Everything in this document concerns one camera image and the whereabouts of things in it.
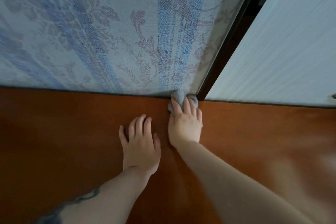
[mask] cloth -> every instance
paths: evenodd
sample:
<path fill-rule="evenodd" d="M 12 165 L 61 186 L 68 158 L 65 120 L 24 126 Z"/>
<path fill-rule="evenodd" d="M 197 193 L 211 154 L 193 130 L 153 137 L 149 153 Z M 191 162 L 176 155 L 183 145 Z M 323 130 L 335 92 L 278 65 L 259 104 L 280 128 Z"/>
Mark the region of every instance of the cloth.
<path fill-rule="evenodd" d="M 176 99 L 176 101 L 178 102 L 178 104 L 180 105 L 182 111 L 183 110 L 183 100 L 184 100 L 184 92 L 181 90 L 175 90 L 172 94 L 172 97 L 174 97 Z M 195 106 L 198 107 L 198 100 L 196 98 L 196 95 L 187 95 L 187 97 L 191 98 L 193 100 L 193 102 L 195 103 Z M 168 110 L 174 114 L 174 110 L 173 110 L 173 105 L 171 104 L 171 102 L 168 104 Z"/>

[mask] tattoo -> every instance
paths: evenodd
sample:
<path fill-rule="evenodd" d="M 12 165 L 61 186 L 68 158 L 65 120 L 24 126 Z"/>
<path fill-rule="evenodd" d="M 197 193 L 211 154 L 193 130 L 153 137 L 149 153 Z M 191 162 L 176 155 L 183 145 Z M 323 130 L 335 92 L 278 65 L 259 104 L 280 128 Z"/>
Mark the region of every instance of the tattoo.
<path fill-rule="evenodd" d="M 88 194 L 77 197 L 75 200 L 70 201 L 68 203 L 65 203 L 61 205 L 60 207 L 56 208 L 54 211 L 49 213 L 48 215 L 45 215 L 41 217 L 36 224 L 62 224 L 62 220 L 60 217 L 60 213 L 67 205 L 77 205 L 80 204 L 83 201 L 89 200 L 91 198 L 96 197 L 100 192 L 100 188 L 94 189 L 93 191 L 89 192 Z"/>

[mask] white panel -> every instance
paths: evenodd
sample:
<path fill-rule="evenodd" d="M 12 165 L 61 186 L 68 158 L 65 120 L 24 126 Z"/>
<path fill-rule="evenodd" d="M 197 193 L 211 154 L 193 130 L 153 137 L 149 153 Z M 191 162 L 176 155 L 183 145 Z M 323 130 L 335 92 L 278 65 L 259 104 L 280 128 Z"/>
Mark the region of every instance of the white panel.
<path fill-rule="evenodd" d="M 336 0 L 267 0 L 207 100 L 336 106 Z"/>

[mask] finger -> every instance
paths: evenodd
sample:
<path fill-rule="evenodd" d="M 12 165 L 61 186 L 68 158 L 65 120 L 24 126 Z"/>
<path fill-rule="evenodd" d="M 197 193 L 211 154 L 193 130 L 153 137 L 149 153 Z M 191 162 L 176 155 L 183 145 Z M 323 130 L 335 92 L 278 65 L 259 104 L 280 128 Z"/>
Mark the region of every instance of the finger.
<path fill-rule="evenodd" d="M 189 100 L 189 104 L 190 104 L 190 111 L 191 111 L 191 115 L 196 117 L 196 106 L 194 101 L 191 98 L 188 98 Z"/>
<path fill-rule="evenodd" d="M 171 124 L 171 125 L 174 124 L 174 115 L 172 113 L 170 113 L 168 124 Z"/>
<path fill-rule="evenodd" d="M 171 98 L 171 104 L 173 105 L 174 113 L 182 113 L 182 109 L 174 97 Z"/>
<path fill-rule="evenodd" d="M 123 146 L 123 150 L 126 150 L 126 146 L 128 145 L 127 138 L 124 133 L 124 126 L 120 126 L 119 128 L 119 137 L 121 141 L 121 145 Z"/>
<path fill-rule="evenodd" d="M 196 112 L 197 112 L 197 120 L 203 125 L 202 111 L 199 108 L 197 108 Z"/>
<path fill-rule="evenodd" d="M 135 125 L 135 135 L 137 136 L 143 136 L 143 128 L 144 128 L 144 120 L 146 118 L 146 115 L 143 114 L 139 117 L 139 119 L 136 122 Z"/>
<path fill-rule="evenodd" d="M 143 135 L 152 136 L 152 118 L 148 117 L 143 124 Z"/>
<path fill-rule="evenodd" d="M 191 114 L 190 104 L 189 100 L 187 99 L 187 96 L 185 96 L 183 100 L 183 112 L 186 114 Z"/>
<path fill-rule="evenodd" d="M 156 133 L 153 135 L 153 143 L 155 152 L 161 157 L 161 142 Z"/>
<path fill-rule="evenodd" d="M 132 120 L 132 122 L 129 124 L 129 127 L 128 127 L 129 140 L 132 140 L 135 137 L 135 124 L 137 120 L 138 120 L 138 117 L 135 117 L 134 120 Z"/>

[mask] hand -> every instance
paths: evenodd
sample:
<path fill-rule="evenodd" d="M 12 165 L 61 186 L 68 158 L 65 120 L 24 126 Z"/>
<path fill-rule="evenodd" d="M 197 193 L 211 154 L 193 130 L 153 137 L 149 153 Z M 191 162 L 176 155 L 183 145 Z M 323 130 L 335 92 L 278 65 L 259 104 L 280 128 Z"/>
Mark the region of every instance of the hand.
<path fill-rule="evenodd" d="M 137 167 L 148 181 L 158 169 L 161 148 L 157 134 L 152 137 L 152 118 L 149 117 L 146 120 L 145 118 L 144 114 L 132 120 L 128 127 L 129 142 L 123 126 L 120 126 L 119 137 L 124 150 L 123 170 Z"/>
<path fill-rule="evenodd" d="M 171 98 L 174 115 L 170 114 L 168 136 L 170 143 L 178 149 L 186 142 L 199 142 L 202 130 L 202 112 L 192 99 L 184 98 L 184 112 L 175 98 Z"/>

